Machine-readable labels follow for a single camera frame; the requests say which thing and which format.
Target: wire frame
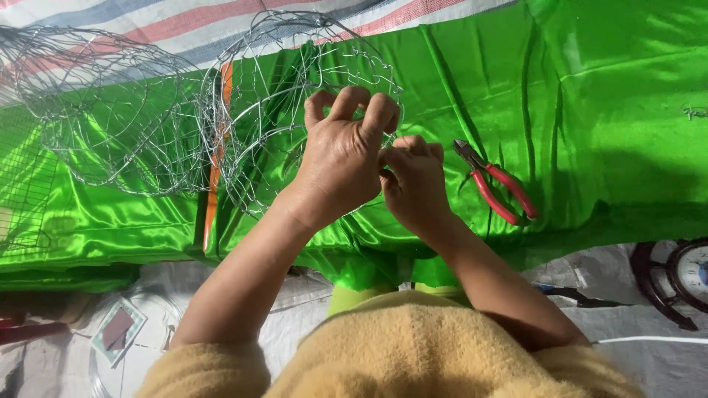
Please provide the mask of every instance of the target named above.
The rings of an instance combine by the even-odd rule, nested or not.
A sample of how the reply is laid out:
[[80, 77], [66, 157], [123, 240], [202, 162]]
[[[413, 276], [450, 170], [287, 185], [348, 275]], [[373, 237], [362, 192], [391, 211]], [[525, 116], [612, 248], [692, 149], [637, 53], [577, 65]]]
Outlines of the wire frame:
[[200, 72], [97, 29], [0, 27], [1, 55], [42, 140], [92, 186], [136, 195], [208, 188], [192, 92]]
[[[240, 210], [260, 217], [295, 177], [307, 139], [304, 100], [350, 85], [400, 105], [393, 66], [322, 13], [262, 11], [217, 58], [202, 83], [198, 118], [219, 184]], [[383, 145], [393, 139], [384, 136]]]
[[42, 223], [56, 165], [37, 120], [0, 73], [0, 256], [49, 246]]

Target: clock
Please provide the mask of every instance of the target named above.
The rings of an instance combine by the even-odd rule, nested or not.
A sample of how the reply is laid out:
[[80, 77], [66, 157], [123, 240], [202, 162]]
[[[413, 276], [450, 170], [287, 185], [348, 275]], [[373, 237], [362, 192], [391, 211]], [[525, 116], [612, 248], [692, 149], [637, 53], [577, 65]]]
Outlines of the clock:
[[[661, 249], [670, 251], [665, 261], [655, 259]], [[656, 309], [681, 329], [698, 330], [674, 305], [708, 314], [708, 238], [638, 243], [629, 263], [639, 291]]]

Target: yellow fuzzy sweater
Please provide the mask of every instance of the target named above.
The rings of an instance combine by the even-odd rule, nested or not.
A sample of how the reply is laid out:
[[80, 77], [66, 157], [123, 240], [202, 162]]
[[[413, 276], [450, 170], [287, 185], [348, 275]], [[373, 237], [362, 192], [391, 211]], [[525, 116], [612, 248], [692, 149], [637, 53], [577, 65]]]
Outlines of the yellow fuzzy sweater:
[[270, 388], [257, 343], [195, 344], [150, 368], [137, 397], [643, 397], [589, 347], [528, 353], [456, 303], [406, 291], [328, 319]]

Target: wire cutters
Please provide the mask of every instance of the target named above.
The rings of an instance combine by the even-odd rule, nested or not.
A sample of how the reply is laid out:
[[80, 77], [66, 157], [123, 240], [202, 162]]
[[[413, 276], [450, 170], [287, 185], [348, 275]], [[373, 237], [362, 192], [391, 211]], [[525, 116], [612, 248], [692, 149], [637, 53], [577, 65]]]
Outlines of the wire cutters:
[[536, 218], [536, 208], [531, 204], [531, 200], [529, 200], [526, 192], [524, 192], [514, 178], [501, 171], [497, 168], [497, 166], [494, 166], [492, 163], [484, 160], [474, 149], [472, 149], [472, 146], [470, 146], [468, 142], [463, 140], [455, 140], [452, 146], [455, 148], [457, 154], [460, 155], [467, 162], [467, 164], [470, 165], [470, 167], [472, 167], [472, 171], [469, 175], [474, 178], [474, 182], [477, 184], [477, 188], [479, 188], [479, 192], [482, 194], [482, 197], [489, 204], [489, 207], [496, 212], [496, 214], [500, 215], [509, 224], [519, 224], [519, 217], [509, 211], [509, 209], [504, 207], [504, 205], [499, 203], [494, 195], [492, 195], [489, 187], [486, 185], [486, 181], [482, 175], [482, 170], [486, 170], [492, 178], [502, 183], [506, 189], [508, 189], [509, 192], [516, 197], [516, 200], [519, 201], [521, 208], [526, 212], [526, 215], [529, 218]]

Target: light green pants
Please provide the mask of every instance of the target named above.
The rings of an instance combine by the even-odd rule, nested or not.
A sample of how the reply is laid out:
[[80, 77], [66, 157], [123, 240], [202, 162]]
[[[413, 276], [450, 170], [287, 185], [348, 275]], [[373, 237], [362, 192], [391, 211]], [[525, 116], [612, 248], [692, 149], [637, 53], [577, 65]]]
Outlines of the light green pants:
[[[452, 286], [431, 288], [430, 286], [424, 285], [422, 283], [416, 283], [414, 289], [419, 292], [424, 292], [430, 295], [436, 295], [450, 299], [461, 305], [464, 305], [465, 307], [471, 307], [471, 305], [469, 304], [469, 300], [467, 300], [464, 295], [464, 291], [461, 288], [456, 288]], [[396, 287], [388, 285], [376, 286], [372, 289], [363, 290], [361, 292], [342, 288], [341, 286], [335, 285], [334, 291], [332, 292], [332, 301], [330, 301], [329, 309], [327, 310], [327, 317], [331, 317], [332, 315], [339, 314], [340, 312], [354, 309], [356, 306], [370, 298], [374, 298], [378, 295], [384, 295], [386, 293], [391, 293], [395, 291], [397, 291]]]

